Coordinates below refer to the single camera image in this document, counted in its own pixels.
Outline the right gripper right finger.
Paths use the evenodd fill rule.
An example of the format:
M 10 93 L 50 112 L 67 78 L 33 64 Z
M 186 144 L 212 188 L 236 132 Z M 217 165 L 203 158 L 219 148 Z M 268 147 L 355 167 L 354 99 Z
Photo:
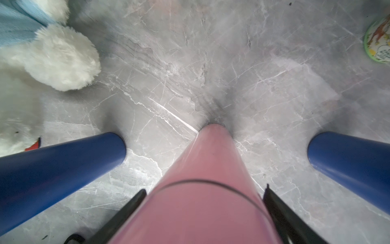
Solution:
M 267 186 L 263 203 L 284 244 L 326 244 L 287 204 Z

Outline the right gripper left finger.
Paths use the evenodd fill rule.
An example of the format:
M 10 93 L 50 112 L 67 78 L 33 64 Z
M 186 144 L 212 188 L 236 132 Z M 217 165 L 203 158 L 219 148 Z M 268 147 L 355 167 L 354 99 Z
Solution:
M 107 244 L 119 231 L 122 225 L 124 225 L 125 222 L 130 218 L 130 216 L 139 208 L 146 196 L 146 190 L 140 190 L 94 236 L 86 240 L 84 244 Z

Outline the pink thermos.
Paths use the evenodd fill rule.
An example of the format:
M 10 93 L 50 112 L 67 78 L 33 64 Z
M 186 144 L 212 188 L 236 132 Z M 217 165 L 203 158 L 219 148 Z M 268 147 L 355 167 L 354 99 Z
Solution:
M 112 244 L 279 244 L 229 131 L 205 126 Z

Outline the dark blue thermos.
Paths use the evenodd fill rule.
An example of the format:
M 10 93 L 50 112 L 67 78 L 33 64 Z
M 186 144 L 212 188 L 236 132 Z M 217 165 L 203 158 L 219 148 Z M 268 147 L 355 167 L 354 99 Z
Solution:
M 112 132 L 1 158 L 1 235 L 119 166 L 123 139 Z

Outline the red thermos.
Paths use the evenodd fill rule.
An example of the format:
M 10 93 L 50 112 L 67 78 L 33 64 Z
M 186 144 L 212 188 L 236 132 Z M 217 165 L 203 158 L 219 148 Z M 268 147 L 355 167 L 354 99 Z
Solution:
M 39 137 L 38 140 L 32 146 L 26 148 L 25 151 L 39 149 L 40 147 L 41 147 L 41 138 Z

